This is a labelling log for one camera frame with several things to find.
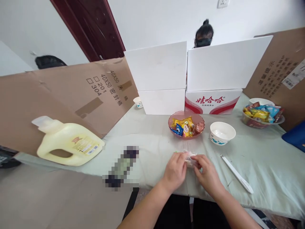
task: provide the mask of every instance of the glass bowl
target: glass bowl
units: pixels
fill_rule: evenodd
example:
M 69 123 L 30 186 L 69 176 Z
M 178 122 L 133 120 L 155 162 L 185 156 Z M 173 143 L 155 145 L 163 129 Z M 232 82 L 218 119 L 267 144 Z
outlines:
M 174 132 L 172 132 L 171 130 L 171 125 L 173 124 L 173 118 L 178 119 L 178 120 L 183 120 L 185 118 L 188 118 L 189 116 L 192 117 L 193 123 L 196 125 L 199 122 L 203 122 L 204 120 L 203 118 L 199 115 L 199 114 L 195 114 L 192 111 L 177 111 L 176 113 L 174 113 L 172 116 L 170 116 L 170 118 L 168 119 L 168 127 L 170 132 L 175 135 L 177 138 L 180 138 L 182 140 L 191 140 L 191 139 L 195 139 L 197 138 L 199 135 L 202 134 L 202 132 L 200 134 L 194 135 L 192 137 L 184 137 L 184 136 L 179 136 L 178 134 L 175 134 Z

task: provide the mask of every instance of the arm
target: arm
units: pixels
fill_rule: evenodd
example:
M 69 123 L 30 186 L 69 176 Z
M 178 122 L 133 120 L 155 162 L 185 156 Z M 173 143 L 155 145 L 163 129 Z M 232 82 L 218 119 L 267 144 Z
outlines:
M 174 153 L 167 163 L 163 178 L 122 221 L 117 229 L 152 229 L 170 195 L 183 183 L 186 153 Z
M 261 229 L 240 203 L 222 185 L 213 163 L 205 155 L 197 155 L 192 157 L 192 159 L 196 160 L 200 167 L 202 167 L 202 173 L 197 167 L 194 167 L 199 182 L 219 205 L 231 228 Z

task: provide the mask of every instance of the yellow plastic bottle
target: yellow plastic bottle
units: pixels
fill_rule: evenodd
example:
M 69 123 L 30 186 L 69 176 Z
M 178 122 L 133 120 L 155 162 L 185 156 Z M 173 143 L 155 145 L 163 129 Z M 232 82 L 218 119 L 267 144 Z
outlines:
M 105 145 L 103 140 L 79 124 L 62 123 L 48 116 L 38 117 L 32 123 L 46 134 L 37 155 L 49 161 L 80 166 L 94 158 Z M 72 156 L 65 158 L 51 154 L 55 149 L 63 149 Z

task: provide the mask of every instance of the small white cup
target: small white cup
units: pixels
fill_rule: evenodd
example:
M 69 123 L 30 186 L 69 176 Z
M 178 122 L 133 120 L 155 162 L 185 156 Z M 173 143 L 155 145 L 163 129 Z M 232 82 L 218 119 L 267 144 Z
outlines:
M 136 104 L 137 108 L 142 108 L 143 107 L 143 104 L 142 104 L 142 101 L 141 101 L 140 97 L 134 98 L 133 101 Z
M 253 103 L 260 102 L 260 105 L 266 105 L 266 104 L 272 104 L 273 106 L 275 105 L 274 102 L 267 100 L 267 99 L 262 99 L 262 98 L 253 98 L 249 99 L 249 105 L 252 105 Z
M 225 122 L 214 122 L 210 126 L 210 140 L 216 145 L 225 145 L 235 136 L 235 129 Z

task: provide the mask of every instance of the packing tape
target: packing tape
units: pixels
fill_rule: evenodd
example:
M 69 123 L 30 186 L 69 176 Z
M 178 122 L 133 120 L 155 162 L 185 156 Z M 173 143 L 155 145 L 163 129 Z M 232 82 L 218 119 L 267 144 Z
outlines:
M 131 82 L 131 80 L 129 80 L 126 83 L 122 84 L 121 86 L 122 86 L 122 91 L 125 91 L 127 88 L 132 86 L 132 82 Z
M 103 102 L 98 97 L 96 97 L 95 99 L 93 99 L 92 101 L 90 101 L 89 103 L 78 109 L 77 111 L 75 111 L 75 114 L 77 114 L 79 117 L 83 119 L 87 116 L 87 114 L 90 114 L 102 104 Z

